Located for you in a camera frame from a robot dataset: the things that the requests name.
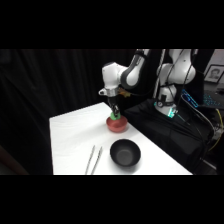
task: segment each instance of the white robotic arm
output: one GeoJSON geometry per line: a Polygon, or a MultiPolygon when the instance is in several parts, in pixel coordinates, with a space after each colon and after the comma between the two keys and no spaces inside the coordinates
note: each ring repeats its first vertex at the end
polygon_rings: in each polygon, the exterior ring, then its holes
{"type": "MultiPolygon", "coordinates": [[[[128,68],[115,62],[103,67],[105,88],[99,94],[108,97],[115,117],[118,117],[120,113],[116,102],[119,85],[121,84],[128,90],[138,85],[139,76],[150,53],[151,49],[138,49],[128,68]]],[[[162,114],[173,117],[176,112],[174,98],[177,92],[173,84],[190,83],[194,79],[196,71],[191,62],[192,49],[171,49],[169,54],[173,64],[164,64],[158,69],[160,93],[155,107],[162,114]]]]}
{"type": "Polygon", "coordinates": [[[174,104],[177,90],[174,84],[188,84],[194,79],[196,70],[192,60],[196,54],[197,50],[192,54],[192,49],[171,49],[169,55],[173,64],[163,64],[158,69],[160,92],[155,108],[162,114],[173,118],[177,113],[174,104]]]}
{"type": "Polygon", "coordinates": [[[133,89],[138,85],[139,76],[150,52],[150,49],[138,49],[129,67],[118,65],[115,62],[108,63],[103,67],[105,88],[99,94],[108,97],[115,117],[120,113],[116,102],[119,85],[121,84],[125,89],[133,89]]]}

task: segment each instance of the red bowl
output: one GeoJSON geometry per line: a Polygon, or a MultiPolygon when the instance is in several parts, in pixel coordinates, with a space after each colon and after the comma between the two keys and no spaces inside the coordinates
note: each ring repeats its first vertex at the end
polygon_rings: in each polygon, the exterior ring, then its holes
{"type": "Polygon", "coordinates": [[[115,121],[113,121],[110,117],[107,119],[107,127],[115,133],[124,131],[127,124],[128,124],[128,120],[124,116],[121,116],[119,120],[115,120],[115,121]]]}

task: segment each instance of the cable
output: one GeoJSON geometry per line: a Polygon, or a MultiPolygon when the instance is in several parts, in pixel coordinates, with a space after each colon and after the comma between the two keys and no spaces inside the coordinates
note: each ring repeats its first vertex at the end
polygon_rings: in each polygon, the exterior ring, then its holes
{"type": "Polygon", "coordinates": [[[222,116],[221,116],[220,111],[218,109],[216,109],[216,111],[218,112],[219,118],[220,118],[220,121],[221,121],[222,134],[221,134],[221,137],[218,139],[218,141],[215,143],[215,145],[211,149],[208,150],[209,152],[212,151],[218,145],[218,143],[219,143],[219,141],[220,141],[220,139],[222,138],[222,135],[223,135],[223,129],[224,129],[224,127],[223,127],[222,116]]]}
{"type": "Polygon", "coordinates": [[[197,113],[199,113],[206,121],[208,121],[208,123],[211,125],[211,127],[212,127],[212,130],[213,130],[213,132],[214,132],[214,134],[215,134],[215,128],[214,128],[214,126],[212,125],[212,123],[211,123],[211,121],[204,115],[204,114],[202,114],[200,111],[198,111],[197,109],[195,109],[190,103],[188,103],[184,98],[183,98],[183,95],[181,95],[181,98],[182,98],[182,100],[185,102],[185,103],[187,103],[193,110],[195,110],[197,113]]]}

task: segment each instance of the black curtain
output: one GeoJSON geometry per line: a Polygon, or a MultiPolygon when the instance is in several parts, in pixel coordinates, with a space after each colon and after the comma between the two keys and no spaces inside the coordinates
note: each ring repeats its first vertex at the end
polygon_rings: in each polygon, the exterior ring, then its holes
{"type": "MultiPolygon", "coordinates": [[[[0,145],[30,174],[53,174],[49,118],[100,102],[102,67],[129,66],[135,49],[1,49],[0,145]]],[[[135,93],[156,79],[161,50],[154,50],[135,93]]],[[[147,97],[120,98],[121,110],[147,97]]]]}

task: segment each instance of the white table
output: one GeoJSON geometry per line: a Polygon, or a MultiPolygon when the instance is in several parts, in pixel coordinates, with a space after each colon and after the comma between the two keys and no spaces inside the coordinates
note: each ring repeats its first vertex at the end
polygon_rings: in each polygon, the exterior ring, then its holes
{"type": "Polygon", "coordinates": [[[158,146],[128,124],[123,133],[108,130],[106,119],[111,109],[104,103],[50,119],[51,147],[55,175],[84,175],[95,145],[89,173],[98,152],[103,154],[95,175],[191,175],[158,146]],[[133,168],[118,167],[110,157],[111,145],[119,139],[134,141],[141,149],[141,160],[133,168]]]}

